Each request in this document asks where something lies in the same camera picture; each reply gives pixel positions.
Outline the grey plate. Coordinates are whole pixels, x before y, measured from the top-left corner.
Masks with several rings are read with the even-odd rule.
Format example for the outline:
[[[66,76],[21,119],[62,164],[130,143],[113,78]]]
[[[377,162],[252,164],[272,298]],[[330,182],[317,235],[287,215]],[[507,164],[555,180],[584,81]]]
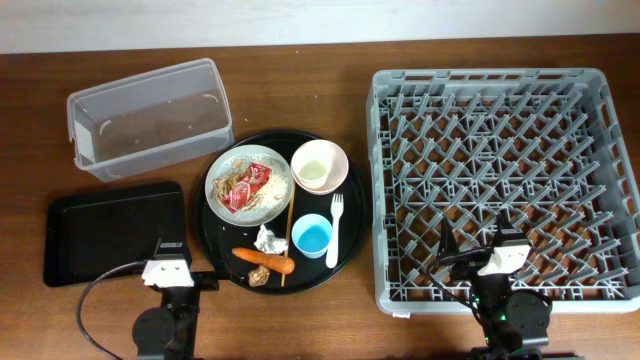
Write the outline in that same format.
[[[249,211],[241,211],[236,214],[231,214],[225,207],[221,206],[216,200],[212,198],[212,180],[215,177],[220,176],[226,170],[229,170],[232,160],[245,155],[258,154],[268,155],[282,163],[283,170],[285,171],[286,177],[289,182],[287,194],[284,200],[278,206],[272,208],[271,210],[254,208]],[[290,166],[284,159],[284,157],[281,156],[278,152],[262,145],[242,145],[226,151],[217,160],[214,161],[214,163],[209,168],[205,178],[204,194],[209,208],[221,220],[236,226],[252,227],[259,226],[263,223],[267,223],[273,220],[289,205],[293,185],[294,180],[292,177]]]

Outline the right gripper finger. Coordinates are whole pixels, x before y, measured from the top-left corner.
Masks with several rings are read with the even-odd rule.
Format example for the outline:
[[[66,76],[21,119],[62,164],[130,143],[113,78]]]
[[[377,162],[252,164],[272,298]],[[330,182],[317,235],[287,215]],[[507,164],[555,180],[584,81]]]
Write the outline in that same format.
[[[437,260],[455,256],[460,253],[456,244],[452,227],[447,217],[443,217],[440,222],[440,240],[436,253]]]
[[[496,223],[498,226],[498,231],[502,234],[514,234],[515,228],[509,222],[508,217],[505,215],[504,211],[500,211],[496,214]]]

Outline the white tissue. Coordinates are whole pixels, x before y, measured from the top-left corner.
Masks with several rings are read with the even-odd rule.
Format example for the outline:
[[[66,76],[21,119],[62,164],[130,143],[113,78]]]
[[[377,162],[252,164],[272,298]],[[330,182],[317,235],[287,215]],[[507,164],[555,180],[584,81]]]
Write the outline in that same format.
[[[273,231],[261,224],[254,246],[262,253],[281,255],[288,249],[288,242],[284,238],[278,238]]]

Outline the wooden chopstick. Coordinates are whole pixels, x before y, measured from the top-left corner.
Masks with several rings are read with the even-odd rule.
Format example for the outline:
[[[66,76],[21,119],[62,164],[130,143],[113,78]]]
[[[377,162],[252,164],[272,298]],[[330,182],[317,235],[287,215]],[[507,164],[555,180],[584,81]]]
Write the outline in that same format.
[[[289,249],[290,249],[290,237],[291,237],[291,228],[292,228],[292,217],[294,211],[294,203],[295,203],[295,193],[296,193],[296,185],[294,183],[292,187],[291,199],[289,201],[288,213],[287,213],[287,225],[285,231],[285,239],[287,242],[287,249],[284,251],[284,256],[289,257]],[[280,286],[284,287],[286,281],[286,274],[282,273]]]

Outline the light blue cup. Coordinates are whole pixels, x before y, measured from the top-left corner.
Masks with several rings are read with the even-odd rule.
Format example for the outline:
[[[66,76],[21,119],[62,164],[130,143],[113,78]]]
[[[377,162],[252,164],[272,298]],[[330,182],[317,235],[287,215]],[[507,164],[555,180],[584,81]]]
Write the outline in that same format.
[[[326,253],[331,233],[332,225],[324,216],[307,214],[294,223],[292,240],[304,256],[317,259]]]

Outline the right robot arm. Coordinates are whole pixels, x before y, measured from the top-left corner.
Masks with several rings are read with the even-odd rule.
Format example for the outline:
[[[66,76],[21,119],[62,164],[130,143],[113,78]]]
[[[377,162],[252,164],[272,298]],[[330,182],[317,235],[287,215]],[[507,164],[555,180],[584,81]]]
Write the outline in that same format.
[[[468,308],[482,327],[486,345],[473,348],[472,359],[542,359],[541,348],[549,343],[552,299],[535,290],[512,288],[510,278],[524,267],[532,243],[504,215],[497,214],[495,222],[492,242],[466,251],[456,245],[449,220],[440,222],[436,258],[428,267],[448,267],[452,280],[468,281],[469,301],[447,290],[432,274],[428,276],[445,296]]]

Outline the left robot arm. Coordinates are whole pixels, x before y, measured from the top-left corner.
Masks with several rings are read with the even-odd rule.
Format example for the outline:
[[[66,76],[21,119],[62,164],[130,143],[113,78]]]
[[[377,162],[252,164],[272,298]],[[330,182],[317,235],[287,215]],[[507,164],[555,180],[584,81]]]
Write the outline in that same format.
[[[192,271],[191,260],[186,242],[158,238],[141,277],[145,286],[161,294],[161,303],[134,322],[132,338],[138,359],[194,357],[201,294],[218,290],[229,271],[224,264],[212,271]]]

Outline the white plastic fork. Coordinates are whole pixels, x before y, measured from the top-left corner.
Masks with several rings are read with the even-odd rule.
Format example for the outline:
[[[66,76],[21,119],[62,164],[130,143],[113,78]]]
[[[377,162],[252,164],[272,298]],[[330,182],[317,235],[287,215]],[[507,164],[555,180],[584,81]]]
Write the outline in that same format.
[[[339,248],[339,222],[343,211],[344,197],[340,193],[334,193],[330,207],[332,216],[332,233],[325,259],[325,264],[328,268],[334,268],[337,265]]]

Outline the red snack wrapper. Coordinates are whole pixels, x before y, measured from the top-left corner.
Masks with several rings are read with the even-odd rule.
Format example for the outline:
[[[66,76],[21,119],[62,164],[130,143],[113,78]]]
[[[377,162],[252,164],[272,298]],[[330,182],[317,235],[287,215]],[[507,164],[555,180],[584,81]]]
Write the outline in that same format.
[[[235,171],[217,183],[217,200],[232,214],[239,212],[253,201],[270,175],[269,167],[250,163],[243,172]]]

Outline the rice and seed scraps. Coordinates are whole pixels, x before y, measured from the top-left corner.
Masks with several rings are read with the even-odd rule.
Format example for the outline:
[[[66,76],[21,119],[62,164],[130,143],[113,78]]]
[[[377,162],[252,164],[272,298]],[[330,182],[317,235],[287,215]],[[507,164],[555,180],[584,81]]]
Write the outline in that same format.
[[[266,185],[256,193],[253,201],[239,212],[249,211],[254,208],[271,210],[284,200],[288,191],[289,182],[286,177],[286,173],[283,170],[282,163],[275,160],[273,157],[264,154],[245,155],[232,160],[230,169],[212,180],[212,198],[221,206],[223,205],[217,200],[217,183],[235,171],[243,172],[250,163],[258,163],[269,167],[271,169],[271,175]]]

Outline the orange carrot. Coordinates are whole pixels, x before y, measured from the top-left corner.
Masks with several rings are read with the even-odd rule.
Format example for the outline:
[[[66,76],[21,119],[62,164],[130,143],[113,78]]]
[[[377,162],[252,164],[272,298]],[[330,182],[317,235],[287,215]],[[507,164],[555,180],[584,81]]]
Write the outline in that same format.
[[[266,254],[247,248],[233,248],[232,254],[247,262],[264,266],[270,270],[281,274],[291,274],[295,269],[295,262],[286,256],[276,254]]]

